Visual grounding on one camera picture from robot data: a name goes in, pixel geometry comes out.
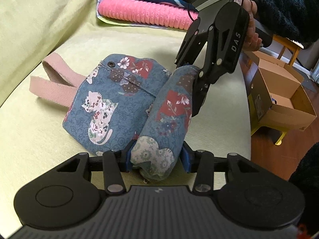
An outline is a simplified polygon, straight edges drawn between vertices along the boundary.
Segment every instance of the sofa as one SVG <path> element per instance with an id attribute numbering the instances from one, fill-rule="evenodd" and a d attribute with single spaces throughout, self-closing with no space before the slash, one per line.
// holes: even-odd
<path id="1" fill-rule="evenodd" d="M 29 92 L 30 76 L 47 78 L 41 60 L 57 52 L 76 72 L 88 75 L 111 53 L 153 58 L 168 70 L 185 32 L 107 25 L 96 18 L 96 0 L 0 0 L 0 234 L 19 229 L 13 208 L 15 193 L 71 156 L 85 151 L 63 128 L 67 108 Z M 205 51 L 195 65 L 201 67 Z M 250 124 L 240 67 L 210 87 L 185 140 L 193 149 L 226 157 L 236 152 L 250 159 Z M 156 186 L 192 187 L 195 174 L 177 163 Z M 123 173 L 127 189 L 145 184 L 138 172 Z M 92 183 L 103 188 L 101 173 Z M 225 184 L 216 174 L 215 189 Z"/>

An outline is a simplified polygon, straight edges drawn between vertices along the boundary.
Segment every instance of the open cardboard box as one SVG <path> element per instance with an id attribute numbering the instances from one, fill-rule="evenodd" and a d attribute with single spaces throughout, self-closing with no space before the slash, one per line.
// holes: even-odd
<path id="1" fill-rule="evenodd" d="M 240 57 L 247 94 L 252 95 L 258 122 L 264 126 L 305 130 L 316 113 L 301 83 L 303 77 L 291 66 L 262 52 Z"/>

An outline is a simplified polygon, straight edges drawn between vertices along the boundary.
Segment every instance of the blue floral fabric bag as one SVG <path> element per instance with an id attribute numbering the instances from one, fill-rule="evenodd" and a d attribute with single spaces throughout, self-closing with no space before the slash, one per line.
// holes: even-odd
<path id="1" fill-rule="evenodd" d="M 112 54 L 84 77 L 56 53 L 42 62 L 49 80 L 31 77 L 30 91 L 69 106 L 63 128 L 96 155 L 137 139 L 131 163 L 146 179 L 165 179 L 180 154 L 192 114 L 195 66 L 173 74 L 153 59 Z"/>

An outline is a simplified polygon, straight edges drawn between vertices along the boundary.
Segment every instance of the pink strap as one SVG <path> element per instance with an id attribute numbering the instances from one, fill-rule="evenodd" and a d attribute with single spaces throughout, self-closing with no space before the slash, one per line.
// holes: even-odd
<path id="1" fill-rule="evenodd" d="M 49 80 L 31 76 L 30 92 L 40 98 L 70 107 L 85 76 L 74 72 L 57 53 L 48 55 L 42 61 Z"/>

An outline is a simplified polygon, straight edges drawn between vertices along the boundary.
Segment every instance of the ribbed pink fleece blanket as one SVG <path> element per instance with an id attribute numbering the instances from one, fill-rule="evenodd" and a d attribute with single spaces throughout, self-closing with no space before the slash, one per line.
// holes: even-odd
<path id="1" fill-rule="evenodd" d="M 117 20 L 184 30 L 192 23 L 186 9 L 140 0 L 103 0 L 98 6 L 98 12 Z M 197 19 L 198 13 L 191 11 L 190 14 L 193 19 Z"/>

